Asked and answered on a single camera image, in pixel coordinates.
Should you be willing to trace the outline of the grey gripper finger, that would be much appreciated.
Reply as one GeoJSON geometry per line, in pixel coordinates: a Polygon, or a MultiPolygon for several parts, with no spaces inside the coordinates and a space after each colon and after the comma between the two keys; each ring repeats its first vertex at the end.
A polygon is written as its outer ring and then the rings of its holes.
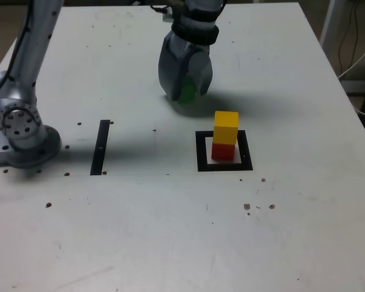
{"type": "Polygon", "coordinates": [[[193,73],[212,67],[208,46],[190,43],[170,31],[164,38],[158,63],[162,89],[171,101],[193,101],[200,97],[193,73]]]}
{"type": "Polygon", "coordinates": [[[207,93],[213,77],[212,67],[205,67],[200,71],[193,73],[193,81],[195,83],[196,91],[200,96],[207,93]]]}

